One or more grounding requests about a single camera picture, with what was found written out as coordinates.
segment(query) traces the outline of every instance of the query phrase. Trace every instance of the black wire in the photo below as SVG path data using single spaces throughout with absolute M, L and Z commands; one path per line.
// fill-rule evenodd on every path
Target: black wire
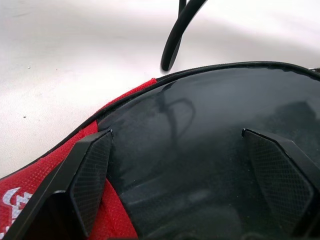
M 206 0 L 190 0 L 188 4 L 183 7 L 186 1 L 179 1 L 179 16 L 170 32 L 162 53 L 160 65 L 163 71 L 169 71 L 172 68 L 178 54 L 182 35 L 205 2 Z

